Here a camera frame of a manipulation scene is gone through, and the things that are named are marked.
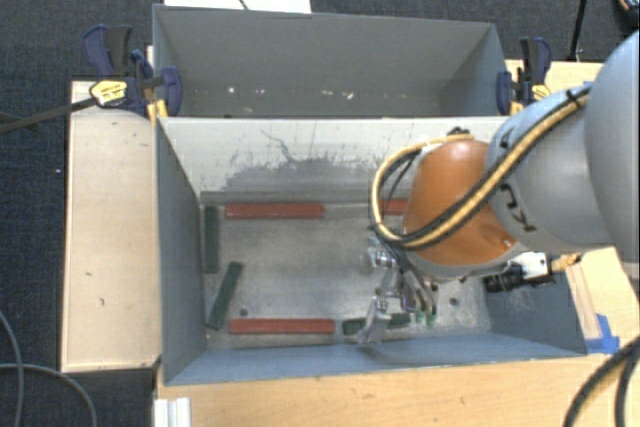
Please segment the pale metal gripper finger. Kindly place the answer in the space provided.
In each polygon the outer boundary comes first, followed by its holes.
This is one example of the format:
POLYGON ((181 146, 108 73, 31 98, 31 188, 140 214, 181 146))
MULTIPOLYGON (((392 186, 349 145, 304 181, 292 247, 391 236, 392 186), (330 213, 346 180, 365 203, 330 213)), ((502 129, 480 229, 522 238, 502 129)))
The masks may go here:
POLYGON ((367 312, 367 315, 365 317, 365 321, 364 321, 364 326, 358 331, 356 337, 357 337, 357 341, 360 344, 371 344, 370 343, 370 322, 371 322, 371 315, 373 313, 373 306, 376 305, 377 303, 382 303, 383 304, 383 300, 377 297, 374 297, 371 301, 369 310, 367 312))
POLYGON ((379 343, 387 330, 392 316, 387 312, 387 308, 382 303, 373 306, 373 313, 370 322, 370 343, 379 343))

